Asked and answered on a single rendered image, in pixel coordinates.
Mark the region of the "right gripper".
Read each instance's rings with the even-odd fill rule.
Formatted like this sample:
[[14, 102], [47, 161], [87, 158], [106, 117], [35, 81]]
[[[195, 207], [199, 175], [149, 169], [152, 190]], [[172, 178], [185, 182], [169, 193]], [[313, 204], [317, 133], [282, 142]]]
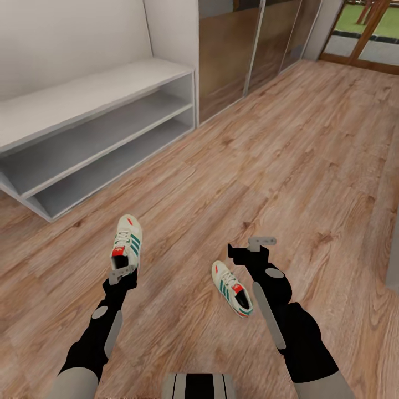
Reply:
[[235, 265], [245, 265], [249, 270], [250, 263], [255, 259], [264, 259], [266, 262], [269, 257], [269, 250], [260, 248], [260, 252], [251, 252], [247, 248], [233, 248], [228, 244], [228, 257], [233, 258]]

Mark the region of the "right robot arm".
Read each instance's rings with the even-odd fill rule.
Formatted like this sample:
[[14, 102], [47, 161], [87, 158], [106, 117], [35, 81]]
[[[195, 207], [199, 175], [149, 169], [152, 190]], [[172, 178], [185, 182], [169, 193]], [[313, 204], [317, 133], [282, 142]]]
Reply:
[[321, 340], [314, 318], [292, 298], [285, 274], [268, 262], [275, 237], [250, 237], [247, 248], [228, 244], [228, 257], [245, 265], [254, 282], [252, 289], [299, 399], [357, 399], [333, 357]]

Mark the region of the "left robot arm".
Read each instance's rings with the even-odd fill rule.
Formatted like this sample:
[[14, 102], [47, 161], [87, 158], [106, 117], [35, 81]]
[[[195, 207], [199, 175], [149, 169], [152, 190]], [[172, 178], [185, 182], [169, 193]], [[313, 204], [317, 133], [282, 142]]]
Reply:
[[43, 399], [94, 399], [103, 366], [122, 326], [124, 298], [137, 286], [137, 277], [135, 265], [108, 272], [102, 283], [106, 298], [92, 313], [81, 338], [72, 344], [60, 374]]

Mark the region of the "gym shoe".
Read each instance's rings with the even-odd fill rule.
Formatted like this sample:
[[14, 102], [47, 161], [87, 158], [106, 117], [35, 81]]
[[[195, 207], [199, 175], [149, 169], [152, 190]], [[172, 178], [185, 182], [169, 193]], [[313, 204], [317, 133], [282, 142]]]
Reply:
[[140, 252], [142, 228], [138, 220], [131, 214], [125, 214], [119, 220], [114, 246], [110, 254], [113, 270], [135, 265], [137, 276], [140, 271]]
[[212, 278], [230, 303], [234, 312], [247, 318], [253, 312], [253, 304], [244, 285], [232, 274], [224, 263], [216, 260], [212, 265]]

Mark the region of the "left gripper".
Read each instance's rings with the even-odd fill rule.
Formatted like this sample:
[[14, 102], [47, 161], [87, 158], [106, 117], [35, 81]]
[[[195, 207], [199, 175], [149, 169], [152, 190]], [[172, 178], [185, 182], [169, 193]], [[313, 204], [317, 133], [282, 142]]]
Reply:
[[131, 274], [122, 276], [121, 280], [114, 285], [110, 285], [109, 278], [107, 278], [102, 285], [106, 295], [112, 292], [118, 292], [125, 298], [127, 291], [137, 286], [137, 277], [137, 269], [135, 269]]

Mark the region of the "robot trunk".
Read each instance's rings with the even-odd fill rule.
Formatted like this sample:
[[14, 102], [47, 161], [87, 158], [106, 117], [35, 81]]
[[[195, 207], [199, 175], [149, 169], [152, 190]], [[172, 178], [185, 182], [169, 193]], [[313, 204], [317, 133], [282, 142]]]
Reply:
[[231, 374], [168, 374], [161, 399], [238, 399]]

